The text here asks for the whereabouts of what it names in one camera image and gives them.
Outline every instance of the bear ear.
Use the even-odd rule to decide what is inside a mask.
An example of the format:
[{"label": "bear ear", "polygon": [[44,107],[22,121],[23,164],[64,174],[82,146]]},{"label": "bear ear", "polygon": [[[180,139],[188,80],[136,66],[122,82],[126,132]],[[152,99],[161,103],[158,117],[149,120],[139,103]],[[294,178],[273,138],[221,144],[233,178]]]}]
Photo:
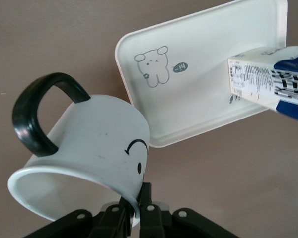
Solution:
[{"label": "bear ear", "polygon": [[163,54],[167,53],[168,50],[169,50],[169,48],[167,46],[162,46],[157,50],[157,52],[159,55],[163,55]]},{"label": "bear ear", "polygon": [[143,61],[144,59],[146,58],[146,56],[144,54],[139,54],[139,55],[136,55],[134,57],[134,60],[137,61],[137,62],[141,62]]}]

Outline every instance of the metal bolt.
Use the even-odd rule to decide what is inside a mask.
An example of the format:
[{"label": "metal bolt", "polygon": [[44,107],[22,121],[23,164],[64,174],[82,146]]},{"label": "metal bolt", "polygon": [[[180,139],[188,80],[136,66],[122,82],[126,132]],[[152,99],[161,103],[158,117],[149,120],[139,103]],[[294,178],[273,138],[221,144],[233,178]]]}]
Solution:
[{"label": "metal bolt", "polygon": [[152,211],[154,211],[154,210],[155,210],[155,207],[152,206],[152,205],[149,205],[149,206],[147,207],[147,211],[152,212]]},{"label": "metal bolt", "polygon": [[188,214],[185,211],[179,211],[178,213],[179,217],[187,217]]},{"label": "metal bolt", "polygon": [[111,209],[111,211],[112,211],[112,212],[118,212],[118,211],[119,211],[119,207],[113,207],[113,208]]},{"label": "metal bolt", "polygon": [[84,213],[82,213],[77,216],[77,219],[83,219],[85,217],[86,217],[86,215]]}]

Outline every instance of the mug rim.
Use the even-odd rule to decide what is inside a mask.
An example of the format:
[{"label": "mug rim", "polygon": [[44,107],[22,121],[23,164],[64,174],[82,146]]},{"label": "mug rim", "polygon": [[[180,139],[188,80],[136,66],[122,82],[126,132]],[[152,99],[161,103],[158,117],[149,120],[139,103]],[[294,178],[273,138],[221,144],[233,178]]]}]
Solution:
[{"label": "mug rim", "polygon": [[49,217],[49,216],[46,216],[46,215],[40,213],[39,211],[36,210],[35,207],[30,206],[26,202],[24,202],[23,196],[17,191],[17,189],[15,189],[15,184],[21,177],[23,177],[24,175],[35,174],[35,173],[55,173],[55,174],[67,175],[67,176],[75,177],[78,179],[83,179],[83,180],[86,180],[89,182],[93,182],[97,185],[105,187],[106,189],[110,189],[110,190],[114,191],[115,193],[117,193],[119,196],[126,199],[130,203],[130,205],[133,207],[135,213],[134,213],[134,217],[133,217],[132,226],[134,227],[135,225],[137,225],[140,222],[140,211],[139,211],[139,206],[138,206],[137,200],[134,197],[132,197],[130,194],[125,193],[120,186],[117,186],[114,183],[106,182],[104,179],[97,178],[95,175],[91,175],[87,172],[81,172],[81,171],[67,168],[67,167],[47,166],[47,165],[33,165],[33,166],[25,167],[25,168],[15,171],[9,177],[8,182],[7,182],[7,187],[8,187],[10,194],[23,207],[27,208],[31,212],[33,212],[45,219],[48,219],[50,221],[56,220],[55,218],[52,218],[52,217]]}]

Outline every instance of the milk carton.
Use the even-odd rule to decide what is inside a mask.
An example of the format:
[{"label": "milk carton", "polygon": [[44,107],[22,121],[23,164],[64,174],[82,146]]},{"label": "milk carton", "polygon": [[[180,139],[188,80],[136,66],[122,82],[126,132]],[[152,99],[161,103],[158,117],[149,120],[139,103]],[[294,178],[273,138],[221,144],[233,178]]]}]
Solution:
[{"label": "milk carton", "polygon": [[233,94],[298,119],[298,46],[256,48],[228,67]]}]

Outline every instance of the mug handle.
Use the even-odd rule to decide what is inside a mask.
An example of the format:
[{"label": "mug handle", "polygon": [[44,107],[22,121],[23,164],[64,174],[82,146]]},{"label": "mug handle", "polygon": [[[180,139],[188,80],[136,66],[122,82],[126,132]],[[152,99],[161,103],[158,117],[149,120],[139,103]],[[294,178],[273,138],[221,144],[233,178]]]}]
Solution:
[{"label": "mug handle", "polygon": [[38,157],[53,155],[58,150],[42,131],[37,118],[38,106],[53,85],[65,92],[74,103],[90,99],[82,86],[64,73],[52,73],[38,78],[21,93],[13,108],[12,123],[21,142]]}]

